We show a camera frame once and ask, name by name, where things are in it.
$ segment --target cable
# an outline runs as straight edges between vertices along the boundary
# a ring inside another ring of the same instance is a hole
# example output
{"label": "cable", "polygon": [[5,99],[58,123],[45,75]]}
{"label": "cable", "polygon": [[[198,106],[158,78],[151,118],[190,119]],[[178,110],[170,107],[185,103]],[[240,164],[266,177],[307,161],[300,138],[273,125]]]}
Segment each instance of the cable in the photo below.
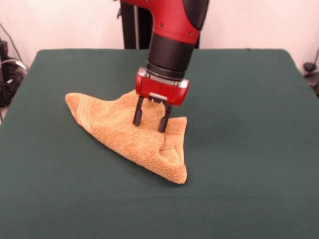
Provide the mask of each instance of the cable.
{"label": "cable", "polygon": [[21,62],[21,61],[19,61],[17,59],[8,59],[8,60],[5,60],[5,61],[2,61],[1,65],[5,64],[5,63],[9,63],[9,62],[14,62],[19,67],[22,67],[26,71],[29,71],[29,68],[23,62]]}
{"label": "cable", "polygon": [[14,49],[15,49],[15,51],[16,51],[18,57],[19,57],[19,60],[22,61],[22,58],[21,58],[21,56],[20,56],[20,53],[19,53],[19,51],[17,50],[17,48],[16,48],[16,46],[15,46],[13,40],[12,40],[12,37],[11,37],[10,34],[5,30],[5,28],[3,27],[3,25],[1,24],[1,22],[0,22],[0,27],[1,27],[2,30],[5,32],[5,34],[9,37],[9,39],[10,39],[10,41],[11,41],[11,43],[12,43],[12,45],[13,45],[13,47],[14,47]]}
{"label": "cable", "polygon": [[316,55],[316,58],[315,58],[315,61],[314,61],[314,65],[313,65],[313,68],[312,68],[311,71],[315,70],[315,65],[316,65],[316,62],[318,61],[318,57],[319,57],[319,48],[318,48],[317,55]]}

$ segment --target dark green cloth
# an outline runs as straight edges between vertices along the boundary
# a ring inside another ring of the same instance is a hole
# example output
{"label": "dark green cloth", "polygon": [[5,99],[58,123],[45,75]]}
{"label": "dark green cloth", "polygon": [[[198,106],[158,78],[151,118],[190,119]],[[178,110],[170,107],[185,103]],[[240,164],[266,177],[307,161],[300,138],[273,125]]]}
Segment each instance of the dark green cloth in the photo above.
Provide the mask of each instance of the dark green cloth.
{"label": "dark green cloth", "polygon": [[133,90],[147,56],[38,53],[0,126],[0,238],[319,238],[319,100],[290,55],[194,52],[172,112],[188,117],[183,186],[100,144],[65,103]]}

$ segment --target black cable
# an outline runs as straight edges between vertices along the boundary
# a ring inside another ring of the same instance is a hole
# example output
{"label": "black cable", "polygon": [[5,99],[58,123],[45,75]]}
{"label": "black cable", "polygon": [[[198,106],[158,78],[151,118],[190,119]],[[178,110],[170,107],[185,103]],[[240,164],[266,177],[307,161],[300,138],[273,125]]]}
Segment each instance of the black cable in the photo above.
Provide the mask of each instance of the black cable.
{"label": "black cable", "polygon": [[316,58],[315,58],[315,61],[314,61],[314,65],[313,65],[312,71],[315,70],[315,65],[316,65],[316,62],[318,61],[318,57],[319,57],[319,48],[318,48],[318,51],[317,51],[317,55],[316,55]]}
{"label": "black cable", "polygon": [[5,32],[5,34],[9,37],[9,39],[10,39],[10,41],[11,41],[11,43],[12,43],[12,45],[13,45],[13,47],[14,47],[14,49],[15,49],[15,51],[16,51],[18,57],[19,57],[19,60],[20,60],[21,62],[23,62],[23,61],[22,61],[22,58],[21,58],[21,56],[20,56],[20,53],[19,53],[19,51],[17,50],[17,48],[16,48],[16,46],[15,46],[13,40],[12,40],[12,37],[11,37],[10,34],[5,30],[5,28],[3,27],[3,25],[1,24],[1,22],[0,22],[0,27],[1,27],[2,30]]}

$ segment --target towel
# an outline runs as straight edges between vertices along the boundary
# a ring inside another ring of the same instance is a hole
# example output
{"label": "towel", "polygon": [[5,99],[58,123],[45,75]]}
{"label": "towel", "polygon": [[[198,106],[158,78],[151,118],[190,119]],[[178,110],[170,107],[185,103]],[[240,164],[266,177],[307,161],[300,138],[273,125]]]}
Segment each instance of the towel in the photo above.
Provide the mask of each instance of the towel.
{"label": "towel", "polygon": [[114,101],[81,93],[66,95],[75,121],[110,150],[176,184],[184,184],[184,135],[187,118],[170,118],[165,133],[158,132],[165,114],[163,104],[144,100],[142,121],[133,124],[139,96],[135,91]]}

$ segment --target orange towel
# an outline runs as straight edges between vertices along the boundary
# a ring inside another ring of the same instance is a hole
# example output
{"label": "orange towel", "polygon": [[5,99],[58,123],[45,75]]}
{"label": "orange towel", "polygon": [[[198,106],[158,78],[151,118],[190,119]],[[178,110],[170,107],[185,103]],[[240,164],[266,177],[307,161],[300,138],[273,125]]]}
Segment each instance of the orange towel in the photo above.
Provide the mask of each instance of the orange towel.
{"label": "orange towel", "polygon": [[133,125],[138,95],[129,92],[115,101],[103,101],[80,93],[66,95],[76,122],[109,149],[176,184],[184,184],[185,117],[169,119],[159,133],[164,105],[144,100],[141,125]]}

